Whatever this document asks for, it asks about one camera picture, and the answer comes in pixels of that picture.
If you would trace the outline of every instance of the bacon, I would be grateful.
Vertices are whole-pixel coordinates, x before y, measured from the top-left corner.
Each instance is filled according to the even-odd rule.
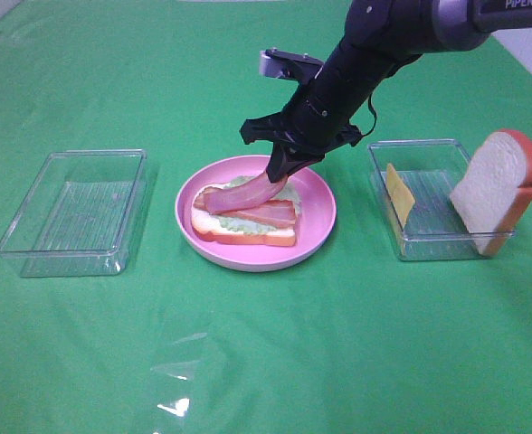
[[[205,193],[205,207],[211,214],[253,208],[274,197],[287,181],[288,177],[284,176],[278,182],[271,183],[266,172],[262,172],[242,185]]]
[[[205,199],[209,193],[215,193],[218,190],[221,189],[212,186],[205,187],[203,191],[195,197],[194,207],[210,212],[207,209]],[[243,210],[210,213],[222,215],[224,217],[237,217],[240,219],[251,220],[253,222],[274,226],[278,229],[290,228],[296,224],[297,220],[294,203],[292,201],[278,199],[270,199],[258,206]]]
[[[278,229],[286,229],[296,224],[296,211],[292,201],[271,199],[254,208],[222,212],[224,217],[238,217],[253,222],[268,224]]]

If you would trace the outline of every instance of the robotic arm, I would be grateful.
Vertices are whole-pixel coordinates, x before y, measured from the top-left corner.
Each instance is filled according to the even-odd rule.
[[[246,144],[273,144],[271,182],[321,161],[363,134],[350,118],[376,86],[427,52],[468,51],[498,29],[532,27],[532,0],[354,0],[345,34],[326,62],[276,49],[261,72],[299,86],[281,112],[247,119]]]

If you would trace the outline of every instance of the bread slice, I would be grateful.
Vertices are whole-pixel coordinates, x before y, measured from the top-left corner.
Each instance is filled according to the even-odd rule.
[[[223,188],[224,184],[210,184],[207,186],[216,186]],[[285,229],[272,228],[265,230],[264,225],[254,222],[244,222],[237,219],[237,222],[244,226],[244,231],[234,231],[222,226],[219,217],[210,214],[207,211],[200,210],[192,205],[192,229],[195,234],[204,241],[216,241],[222,244],[240,244],[253,245],[262,244],[267,246],[291,247],[296,244],[296,227]]]
[[[513,129],[489,135],[450,194],[470,233],[512,231],[532,200],[532,141]],[[481,255],[495,255],[506,237],[476,239]]]

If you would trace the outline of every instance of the green tablecloth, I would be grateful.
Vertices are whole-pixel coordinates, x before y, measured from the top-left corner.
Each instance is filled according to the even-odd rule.
[[[270,152],[238,129],[295,84],[260,77],[259,50],[325,59],[348,4],[29,0],[0,23],[0,238],[52,151],[142,147],[157,171],[119,276],[0,259],[0,432],[532,432],[532,204],[495,259],[400,262],[363,143],[313,167],[337,224],[298,266],[223,269],[177,228],[193,172]],[[374,103],[373,141],[532,137],[532,77],[493,40],[424,56]]]

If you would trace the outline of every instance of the cheese slice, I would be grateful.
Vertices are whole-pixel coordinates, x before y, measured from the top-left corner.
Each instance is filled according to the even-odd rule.
[[[386,191],[391,196],[391,202],[394,206],[399,222],[405,226],[409,212],[411,212],[415,200],[413,193],[403,181],[403,178],[396,172],[394,166],[389,163],[386,165]]]

